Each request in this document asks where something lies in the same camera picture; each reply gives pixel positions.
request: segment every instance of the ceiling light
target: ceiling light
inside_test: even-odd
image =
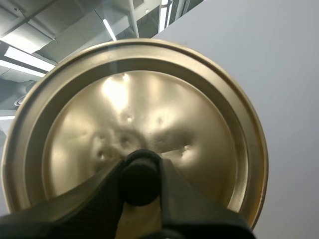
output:
[[[55,67],[50,63],[42,61],[32,55],[29,55],[13,47],[9,47],[4,56],[40,68],[45,71],[51,71]]]
[[[103,23],[107,29],[107,31],[109,32],[109,34],[111,35],[111,38],[113,39],[113,41],[116,41],[116,37],[111,29],[111,26],[109,25],[108,21],[106,21],[106,19],[103,19]]]
[[[167,7],[163,7],[160,9],[159,13],[159,32],[165,29],[165,19],[166,19]]]
[[[159,9],[159,32],[163,31],[166,27],[169,25],[169,19],[171,14],[171,8],[172,8],[172,1],[170,0],[161,0],[161,7]]]
[[[14,69],[17,71],[25,72],[25,73],[32,74],[32,75],[39,76],[39,77],[45,76],[45,74],[43,74],[43,73],[33,71],[33,70],[28,69],[28,68],[18,66],[18,65],[15,65],[15,64],[12,64],[12,63],[9,63],[6,61],[2,61],[2,60],[0,60],[0,66],[8,67],[8,68],[11,68],[11,69]]]
[[[169,25],[170,13],[171,13],[171,7],[172,7],[172,6],[173,6],[173,4],[169,5],[166,27],[168,27],[168,25]]]
[[[15,118],[15,116],[0,116],[0,120],[12,120],[12,119],[14,119]]]

